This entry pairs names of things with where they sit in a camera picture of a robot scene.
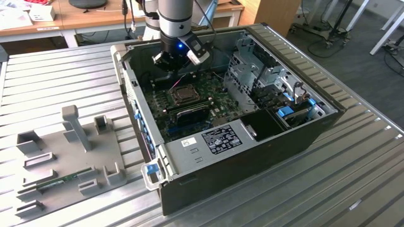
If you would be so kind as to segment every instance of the motherboard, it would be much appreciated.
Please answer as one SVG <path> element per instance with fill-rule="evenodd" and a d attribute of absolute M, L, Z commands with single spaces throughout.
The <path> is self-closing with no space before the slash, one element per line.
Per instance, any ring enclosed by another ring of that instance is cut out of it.
<path fill-rule="evenodd" d="M 168 89 L 144 93 L 166 142 L 178 140 L 235 120 L 243 115 L 239 102 L 224 87 L 224 73 L 188 73 Z"/>

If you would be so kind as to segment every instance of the power supply label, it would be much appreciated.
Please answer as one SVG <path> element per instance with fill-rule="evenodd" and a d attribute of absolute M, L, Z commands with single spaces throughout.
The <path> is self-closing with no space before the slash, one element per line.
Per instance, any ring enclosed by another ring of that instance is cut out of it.
<path fill-rule="evenodd" d="M 230 125 L 204 133 L 202 137 L 216 155 L 243 144 Z"/>

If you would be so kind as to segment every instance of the wooden cabinet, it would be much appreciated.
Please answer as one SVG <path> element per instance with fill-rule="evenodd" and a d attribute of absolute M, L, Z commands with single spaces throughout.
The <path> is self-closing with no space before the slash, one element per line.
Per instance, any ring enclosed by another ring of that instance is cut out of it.
<path fill-rule="evenodd" d="M 240 25 L 266 22 L 283 36 L 291 28 L 300 0 L 239 0 L 244 5 Z"/>

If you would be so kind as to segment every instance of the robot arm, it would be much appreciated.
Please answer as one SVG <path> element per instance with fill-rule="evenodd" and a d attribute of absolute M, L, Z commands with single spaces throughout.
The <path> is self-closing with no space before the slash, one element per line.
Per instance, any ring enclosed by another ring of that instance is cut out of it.
<path fill-rule="evenodd" d="M 178 71 L 188 61 L 199 65 L 210 57 L 210 46 L 191 31 L 192 7 L 192 0 L 143 0 L 147 25 L 160 28 L 162 52 L 154 61 L 166 71 Z"/>

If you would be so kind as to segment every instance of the metal slat table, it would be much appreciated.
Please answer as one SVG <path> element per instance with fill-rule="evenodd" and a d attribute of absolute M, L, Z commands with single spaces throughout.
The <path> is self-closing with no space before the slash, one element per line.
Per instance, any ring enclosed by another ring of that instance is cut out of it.
<path fill-rule="evenodd" d="M 348 108 L 308 150 L 174 215 L 143 183 L 143 157 L 115 82 L 112 44 L 22 54 L 2 67 L 0 220 L 15 225 L 18 159 L 10 142 L 30 127 L 63 130 L 55 115 L 75 103 L 80 122 L 114 119 L 128 184 L 23 226 L 395 226 L 404 223 L 403 131 L 268 27 L 254 26 Z"/>

